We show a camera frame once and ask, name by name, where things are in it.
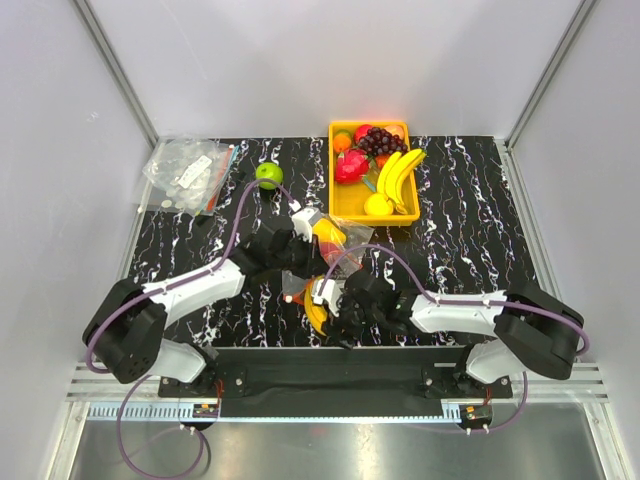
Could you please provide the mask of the clear zip bag orange zipper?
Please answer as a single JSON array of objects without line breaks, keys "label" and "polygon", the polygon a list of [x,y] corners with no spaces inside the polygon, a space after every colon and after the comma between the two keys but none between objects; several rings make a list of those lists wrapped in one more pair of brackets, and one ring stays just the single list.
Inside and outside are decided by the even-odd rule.
[{"label": "clear zip bag orange zipper", "polygon": [[[372,227],[322,213],[316,207],[305,207],[291,217],[294,230],[304,240],[318,240],[319,252],[331,266],[339,255],[350,247],[367,244],[372,236]],[[301,304],[306,284],[312,279],[310,274],[282,273],[283,300]]]}]

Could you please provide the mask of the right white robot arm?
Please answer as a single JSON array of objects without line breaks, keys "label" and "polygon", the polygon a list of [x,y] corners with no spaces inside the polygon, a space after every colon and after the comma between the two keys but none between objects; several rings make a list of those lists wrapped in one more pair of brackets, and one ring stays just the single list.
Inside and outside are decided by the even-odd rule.
[{"label": "right white robot arm", "polygon": [[317,331],[347,344],[372,325],[402,337],[438,331],[487,337],[466,349],[453,374],[457,390],[470,397],[524,371],[566,380],[587,344],[582,315],[534,284],[484,294],[439,294],[394,290],[361,269],[344,281],[319,280],[311,300],[328,311]]}]

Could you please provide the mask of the green apple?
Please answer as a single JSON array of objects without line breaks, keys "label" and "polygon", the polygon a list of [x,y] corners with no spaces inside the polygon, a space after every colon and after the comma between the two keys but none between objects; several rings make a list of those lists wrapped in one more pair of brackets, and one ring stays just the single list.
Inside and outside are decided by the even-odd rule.
[{"label": "green apple", "polygon": [[258,186],[261,189],[270,191],[282,184],[284,173],[278,164],[262,162],[255,169],[255,179],[259,180]]}]

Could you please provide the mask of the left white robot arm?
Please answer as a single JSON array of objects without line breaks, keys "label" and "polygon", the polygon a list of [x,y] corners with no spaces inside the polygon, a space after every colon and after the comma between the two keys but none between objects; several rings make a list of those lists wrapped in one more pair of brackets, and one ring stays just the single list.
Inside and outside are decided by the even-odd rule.
[{"label": "left white robot arm", "polygon": [[173,279],[145,285],[118,281],[83,332],[88,357],[103,364],[87,366],[122,384],[157,375],[180,382],[193,395],[208,394],[216,382],[213,356],[166,339],[165,330],[206,305],[238,296],[274,271],[306,279],[326,273],[319,236],[263,225],[227,255]]}]

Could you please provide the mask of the yellow mango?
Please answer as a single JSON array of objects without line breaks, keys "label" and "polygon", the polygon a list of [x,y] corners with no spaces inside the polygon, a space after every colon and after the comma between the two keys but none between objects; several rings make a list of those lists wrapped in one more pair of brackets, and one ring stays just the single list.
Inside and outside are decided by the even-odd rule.
[{"label": "yellow mango", "polygon": [[316,221],[312,227],[312,232],[322,244],[343,245],[346,243],[346,235],[326,217],[321,217]]}]

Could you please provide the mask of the red apple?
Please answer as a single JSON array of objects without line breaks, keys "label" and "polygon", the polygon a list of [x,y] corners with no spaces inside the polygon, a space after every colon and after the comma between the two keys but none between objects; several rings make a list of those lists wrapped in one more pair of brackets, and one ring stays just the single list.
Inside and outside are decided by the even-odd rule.
[{"label": "red apple", "polygon": [[318,246],[320,254],[328,263],[333,262],[342,253],[342,249],[339,244],[332,242],[320,242]]}]

